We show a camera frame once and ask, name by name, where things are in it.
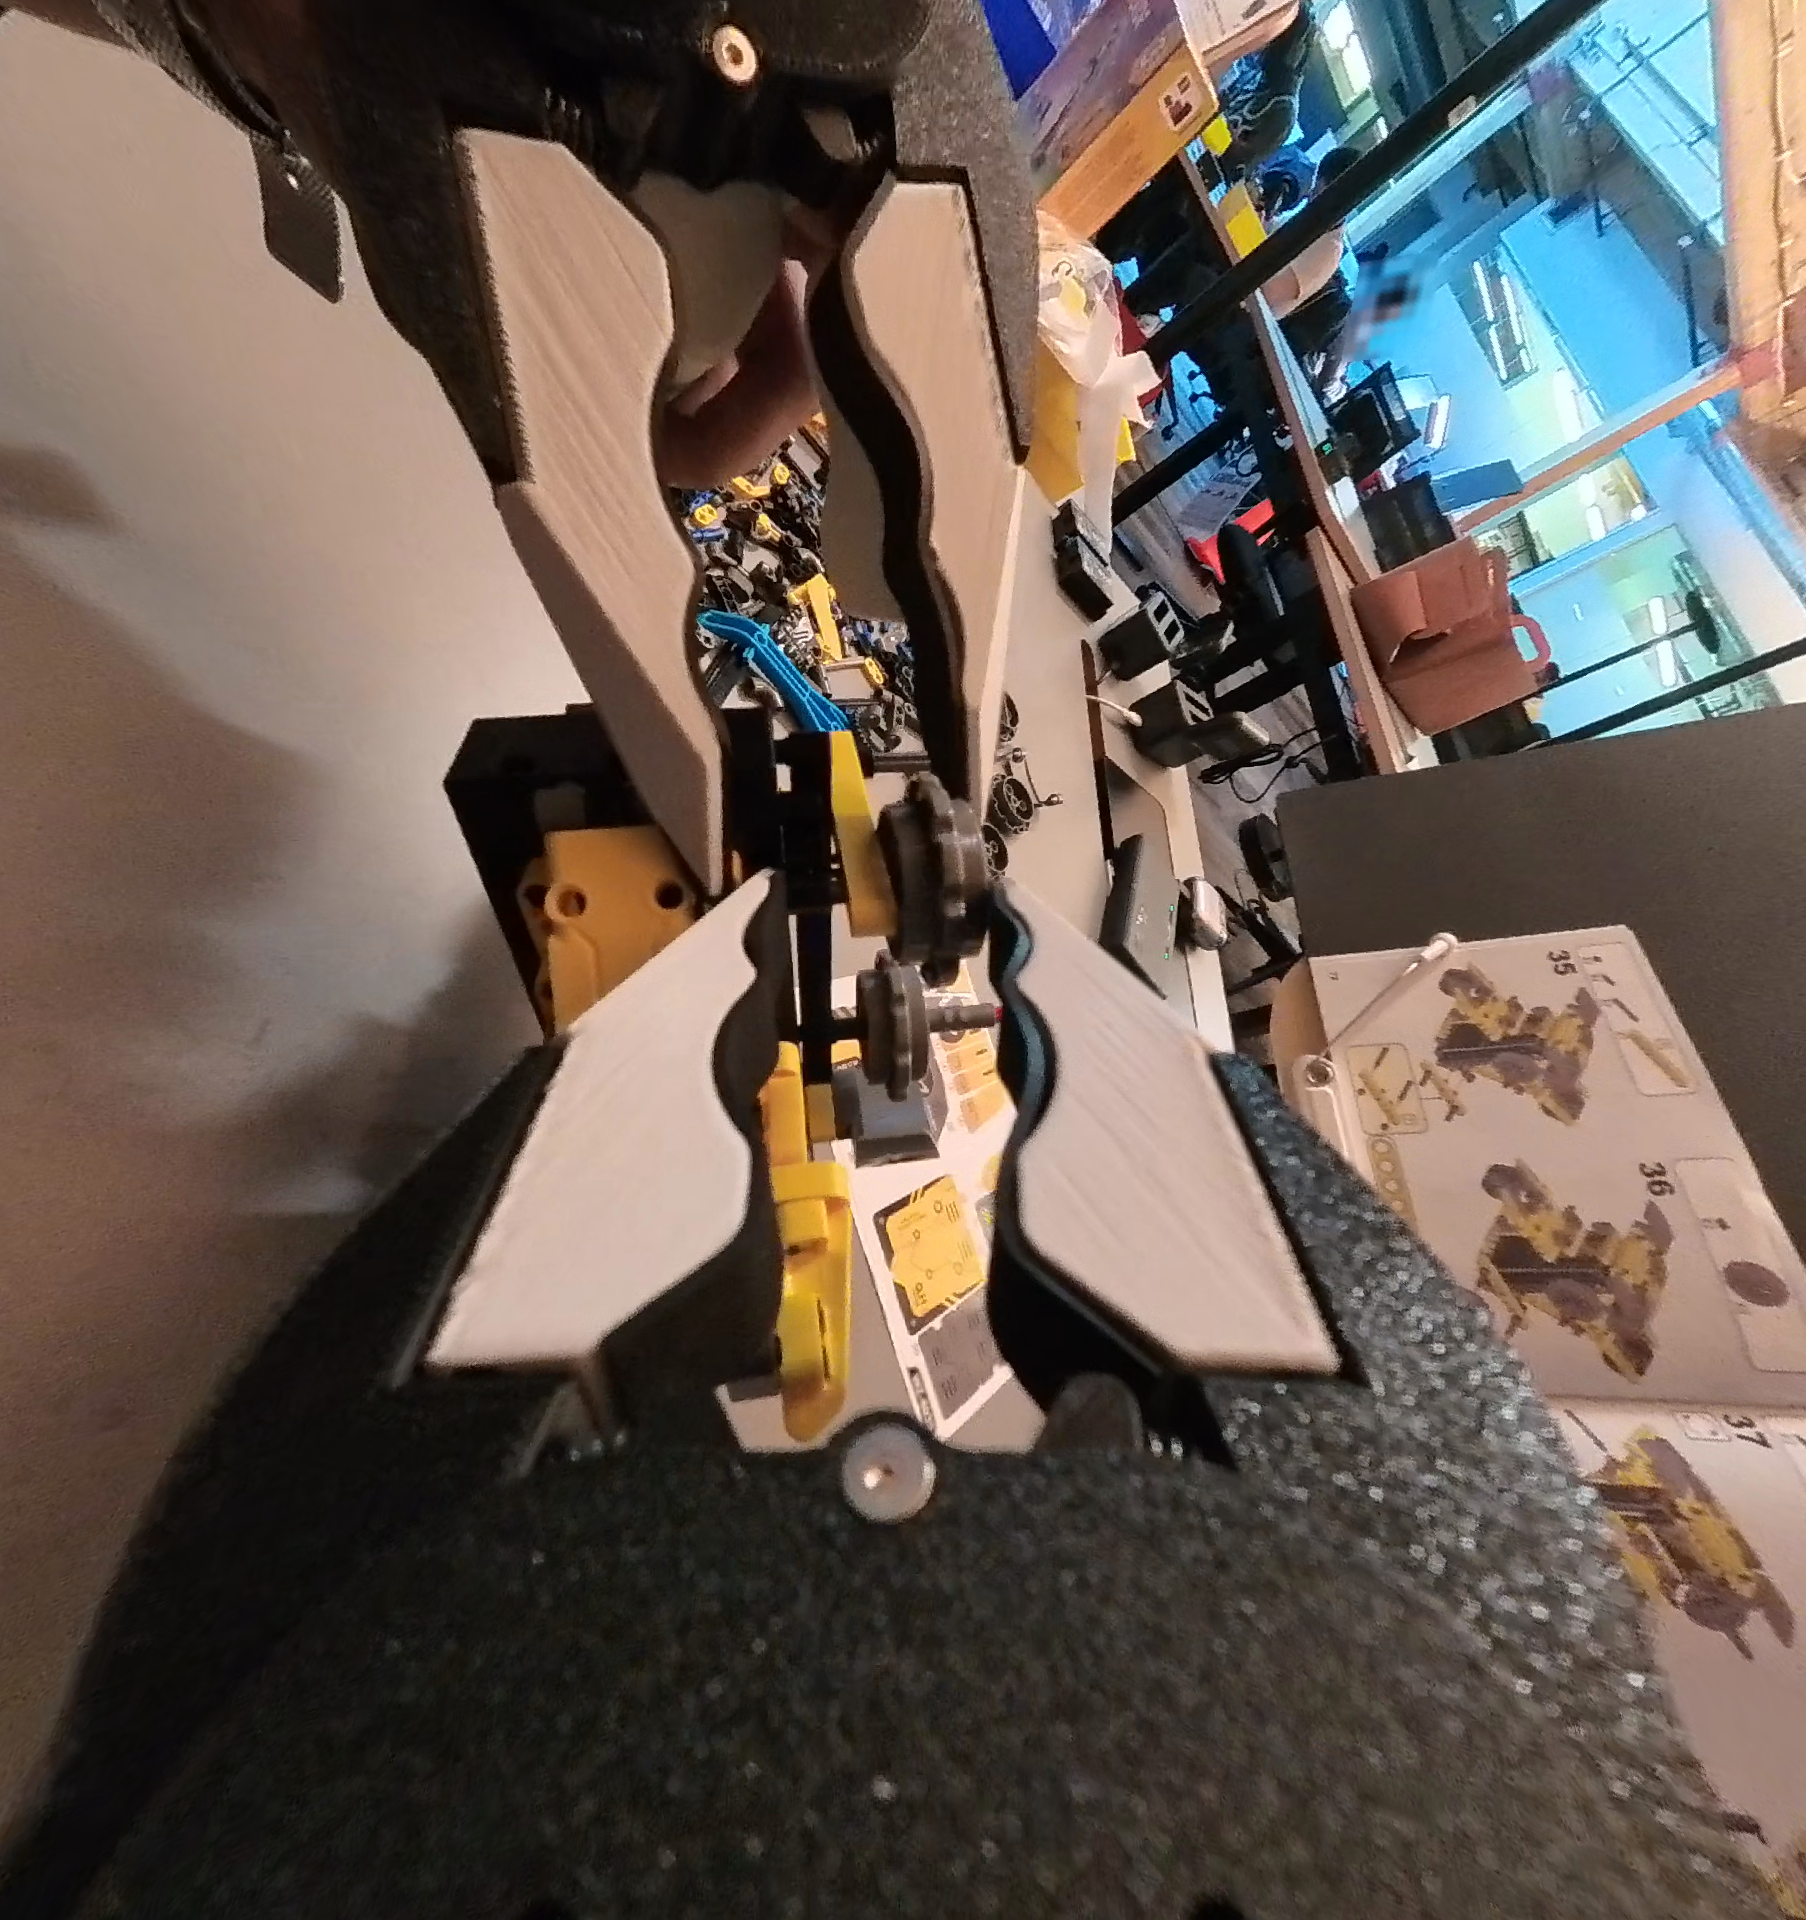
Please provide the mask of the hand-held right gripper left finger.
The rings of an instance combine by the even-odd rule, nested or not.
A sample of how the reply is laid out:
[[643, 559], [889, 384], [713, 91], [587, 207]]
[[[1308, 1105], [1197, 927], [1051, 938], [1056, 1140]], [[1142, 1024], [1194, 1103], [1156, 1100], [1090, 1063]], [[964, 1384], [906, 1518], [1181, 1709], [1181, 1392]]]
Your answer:
[[726, 1428], [719, 1389], [769, 1367], [784, 1311], [763, 1088], [786, 988], [786, 878], [759, 870], [569, 1028], [432, 1378], [552, 1378], [587, 1428]]

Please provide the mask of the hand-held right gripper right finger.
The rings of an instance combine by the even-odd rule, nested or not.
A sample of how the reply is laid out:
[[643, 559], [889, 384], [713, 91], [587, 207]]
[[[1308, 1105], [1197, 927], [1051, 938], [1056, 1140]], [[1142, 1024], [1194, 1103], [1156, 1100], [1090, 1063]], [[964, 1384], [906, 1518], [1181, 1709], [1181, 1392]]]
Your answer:
[[1369, 1409], [1229, 1059], [1007, 878], [990, 910], [1014, 1134], [987, 1316], [1048, 1423]]

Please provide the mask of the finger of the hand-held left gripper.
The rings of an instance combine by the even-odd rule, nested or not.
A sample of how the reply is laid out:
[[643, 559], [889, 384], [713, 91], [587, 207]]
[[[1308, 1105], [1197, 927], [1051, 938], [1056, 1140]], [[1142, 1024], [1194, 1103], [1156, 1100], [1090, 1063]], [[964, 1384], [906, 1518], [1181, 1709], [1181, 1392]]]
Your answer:
[[552, 139], [459, 134], [500, 354], [510, 538], [655, 824], [725, 891], [725, 731], [694, 665], [702, 562], [656, 477], [677, 340], [669, 253]]
[[1010, 675], [1023, 468], [969, 197], [879, 180], [808, 294], [840, 608], [901, 620], [939, 782], [987, 803]]

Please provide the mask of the yellow black toy vehicle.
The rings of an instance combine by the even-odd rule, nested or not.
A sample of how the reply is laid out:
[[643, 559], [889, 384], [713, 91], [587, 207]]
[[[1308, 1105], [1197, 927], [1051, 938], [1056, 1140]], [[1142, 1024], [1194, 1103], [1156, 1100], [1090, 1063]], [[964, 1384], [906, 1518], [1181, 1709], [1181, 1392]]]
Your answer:
[[780, 1009], [780, 1066], [763, 1088], [763, 1136], [784, 1237], [784, 1311], [769, 1367], [719, 1389], [726, 1413], [775, 1394], [794, 1445], [823, 1443], [849, 1417], [853, 1168], [837, 1140], [853, 1134], [840, 1066], [906, 1095], [932, 1063], [932, 1041], [969, 1028], [999, 1032], [999, 1009], [949, 997], [892, 949], [853, 981], [833, 981], [837, 910], [853, 932], [889, 938], [897, 914], [889, 839], [919, 838], [936, 854], [973, 839], [973, 816], [932, 773], [875, 809], [849, 731], [768, 740], [747, 731], [735, 771], [747, 778], [747, 827], [769, 864], [730, 854], [730, 882], [706, 898], [656, 824], [552, 824], [518, 877], [527, 927], [534, 994], [558, 1048], [569, 1028], [605, 994], [677, 942], [745, 878], [784, 870], [789, 908], [789, 988]]

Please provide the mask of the person's left hand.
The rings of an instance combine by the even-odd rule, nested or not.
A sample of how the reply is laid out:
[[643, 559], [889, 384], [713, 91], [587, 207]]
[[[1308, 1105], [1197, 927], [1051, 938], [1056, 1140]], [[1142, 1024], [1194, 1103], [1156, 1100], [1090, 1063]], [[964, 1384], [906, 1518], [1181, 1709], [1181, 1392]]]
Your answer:
[[784, 449], [823, 408], [808, 323], [808, 263], [786, 258], [745, 345], [663, 401], [656, 482], [713, 490]]

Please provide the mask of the yellow cardboard tray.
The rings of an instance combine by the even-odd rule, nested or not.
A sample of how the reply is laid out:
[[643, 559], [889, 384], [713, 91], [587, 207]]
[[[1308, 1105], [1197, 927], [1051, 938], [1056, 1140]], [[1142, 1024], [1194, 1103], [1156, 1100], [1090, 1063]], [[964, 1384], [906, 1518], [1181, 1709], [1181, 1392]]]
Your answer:
[[1095, 384], [1081, 384], [1048, 349], [1035, 349], [1035, 433], [1027, 474], [1051, 506], [1085, 500], [1112, 517], [1116, 477], [1134, 456], [1145, 427], [1145, 391], [1156, 386], [1145, 350], [1117, 350]]

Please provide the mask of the clear plastic bags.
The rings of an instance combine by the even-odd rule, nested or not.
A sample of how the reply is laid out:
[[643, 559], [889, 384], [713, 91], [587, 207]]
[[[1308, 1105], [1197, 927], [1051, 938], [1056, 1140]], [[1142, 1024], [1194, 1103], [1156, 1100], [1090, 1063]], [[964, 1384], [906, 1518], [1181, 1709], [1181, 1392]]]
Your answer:
[[1126, 306], [1112, 258], [1051, 210], [1035, 210], [1042, 345], [1081, 396], [1112, 386], [1126, 429], [1154, 427], [1162, 370], [1145, 354], [1145, 332]]

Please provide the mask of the white book stand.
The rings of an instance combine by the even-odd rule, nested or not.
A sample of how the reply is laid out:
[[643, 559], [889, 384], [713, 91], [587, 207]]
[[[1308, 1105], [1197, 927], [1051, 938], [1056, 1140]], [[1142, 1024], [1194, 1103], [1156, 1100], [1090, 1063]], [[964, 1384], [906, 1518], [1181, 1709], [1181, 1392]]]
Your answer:
[[1328, 1028], [1309, 962], [1298, 962], [1270, 1013], [1278, 1089], [1318, 1168], [1358, 1179], [1410, 1239], [1429, 1239], [1403, 1165], [1403, 1136], [1431, 1129], [1429, 1066], [1409, 1041], [1373, 1037], [1399, 1001], [1459, 957], [1459, 933], [1434, 933], [1343, 1024]]

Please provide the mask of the pile of loose building pieces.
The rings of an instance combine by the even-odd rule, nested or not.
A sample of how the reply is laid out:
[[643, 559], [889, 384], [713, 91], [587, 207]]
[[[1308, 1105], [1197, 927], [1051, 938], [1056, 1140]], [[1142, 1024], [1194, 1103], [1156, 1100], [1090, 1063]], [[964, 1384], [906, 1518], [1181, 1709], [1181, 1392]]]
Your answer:
[[[844, 608], [818, 549], [831, 461], [807, 466], [807, 455], [823, 455], [808, 429], [719, 490], [677, 491], [681, 529], [702, 556], [702, 608], [730, 608], [769, 625], [789, 662], [849, 713], [849, 736], [867, 773], [919, 773], [927, 771], [927, 736], [913, 632], [905, 620]], [[784, 706], [730, 649], [715, 649], [709, 636], [702, 636], [702, 668], [719, 702], [751, 691]]]

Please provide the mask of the black battery charger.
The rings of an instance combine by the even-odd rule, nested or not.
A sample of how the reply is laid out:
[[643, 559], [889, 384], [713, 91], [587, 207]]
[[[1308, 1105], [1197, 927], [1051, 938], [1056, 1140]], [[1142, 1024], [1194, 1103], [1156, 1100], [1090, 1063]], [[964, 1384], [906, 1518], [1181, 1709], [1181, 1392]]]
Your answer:
[[1134, 607], [1100, 636], [1102, 681], [1138, 681], [1169, 665], [1186, 645], [1186, 612], [1162, 586], [1142, 586]]
[[1274, 748], [1245, 713], [1216, 706], [1199, 688], [1167, 681], [1130, 698], [1130, 744], [1142, 760], [1181, 771], [1197, 760], [1245, 765]]
[[1081, 500], [1065, 500], [1051, 517], [1051, 562], [1065, 598], [1087, 619], [1100, 620], [1116, 607], [1116, 592], [1122, 580], [1116, 576], [1107, 549], [1087, 529]]

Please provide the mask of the yellow sticker sheet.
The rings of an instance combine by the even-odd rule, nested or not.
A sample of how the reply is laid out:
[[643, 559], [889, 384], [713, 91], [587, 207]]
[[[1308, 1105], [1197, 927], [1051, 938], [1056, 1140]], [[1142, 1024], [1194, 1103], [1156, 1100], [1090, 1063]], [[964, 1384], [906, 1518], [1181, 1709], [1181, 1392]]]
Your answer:
[[915, 1418], [953, 1440], [1007, 1384], [987, 1315], [999, 1176], [1014, 1100], [987, 1028], [936, 1037], [927, 1074], [892, 1095], [840, 1066], [853, 1225]]

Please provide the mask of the blue plastic separator tool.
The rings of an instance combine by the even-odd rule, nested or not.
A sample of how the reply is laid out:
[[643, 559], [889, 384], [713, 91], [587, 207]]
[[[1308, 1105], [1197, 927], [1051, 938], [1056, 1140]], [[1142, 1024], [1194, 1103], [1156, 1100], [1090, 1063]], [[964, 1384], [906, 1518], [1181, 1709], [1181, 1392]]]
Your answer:
[[702, 608], [702, 636], [715, 649], [730, 649], [738, 665], [775, 691], [798, 731], [853, 731], [853, 721], [840, 702], [833, 702], [780, 645], [769, 625], [730, 612], [730, 608]]

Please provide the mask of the black charger box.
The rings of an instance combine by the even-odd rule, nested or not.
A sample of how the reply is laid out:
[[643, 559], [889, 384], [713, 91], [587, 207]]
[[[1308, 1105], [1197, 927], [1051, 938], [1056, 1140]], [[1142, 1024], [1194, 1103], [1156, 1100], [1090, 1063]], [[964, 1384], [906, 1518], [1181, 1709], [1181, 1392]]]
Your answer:
[[1162, 838], [1130, 831], [1116, 844], [1100, 942], [1126, 975], [1197, 1015], [1186, 891]]

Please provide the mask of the red office chair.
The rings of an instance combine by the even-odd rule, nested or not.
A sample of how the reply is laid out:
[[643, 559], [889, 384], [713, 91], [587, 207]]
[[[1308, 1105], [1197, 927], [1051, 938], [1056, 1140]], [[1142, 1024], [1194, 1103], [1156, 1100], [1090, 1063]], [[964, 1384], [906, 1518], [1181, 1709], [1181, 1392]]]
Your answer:
[[1219, 520], [1219, 529], [1206, 538], [1190, 536], [1186, 552], [1216, 592], [1219, 608], [1262, 608], [1262, 619], [1278, 619], [1285, 608], [1270, 567], [1274, 552], [1238, 520]]

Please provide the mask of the cardboard toy set box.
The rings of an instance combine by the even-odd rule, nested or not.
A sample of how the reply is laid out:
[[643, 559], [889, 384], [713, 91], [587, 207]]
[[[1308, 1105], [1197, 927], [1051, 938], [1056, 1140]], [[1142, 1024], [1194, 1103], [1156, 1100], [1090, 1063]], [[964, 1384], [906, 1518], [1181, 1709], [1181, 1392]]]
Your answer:
[[1018, 107], [1042, 216], [1095, 240], [1216, 112], [1181, 2], [1095, 2]]

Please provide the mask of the building instruction booklet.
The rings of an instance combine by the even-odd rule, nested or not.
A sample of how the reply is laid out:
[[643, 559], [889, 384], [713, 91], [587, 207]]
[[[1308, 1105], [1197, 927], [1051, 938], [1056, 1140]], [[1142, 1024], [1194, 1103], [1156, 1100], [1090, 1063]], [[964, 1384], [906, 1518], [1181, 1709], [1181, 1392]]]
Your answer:
[[1806, 1263], [1625, 927], [1308, 962], [1315, 1127], [1551, 1404], [1667, 1688], [1806, 1917]]

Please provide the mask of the black divider panel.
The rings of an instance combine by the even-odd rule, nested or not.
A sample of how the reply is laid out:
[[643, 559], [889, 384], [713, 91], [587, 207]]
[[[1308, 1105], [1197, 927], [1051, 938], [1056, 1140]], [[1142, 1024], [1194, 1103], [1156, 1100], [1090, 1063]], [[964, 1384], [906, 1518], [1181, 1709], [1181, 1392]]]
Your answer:
[[1806, 1255], [1806, 706], [1289, 794], [1308, 962], [1625, 927]]

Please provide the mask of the brown open cardboard box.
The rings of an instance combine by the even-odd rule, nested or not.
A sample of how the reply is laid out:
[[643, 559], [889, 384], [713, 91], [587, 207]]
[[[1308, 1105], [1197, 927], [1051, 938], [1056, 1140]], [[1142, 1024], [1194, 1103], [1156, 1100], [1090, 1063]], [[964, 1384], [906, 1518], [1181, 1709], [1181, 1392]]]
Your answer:
[[1459, 731], [1545, 691], [1551, 645], [1511, 592], [1511, 556], [1452, 538], [1353, 592], [1353, 619], [1403, 721]]

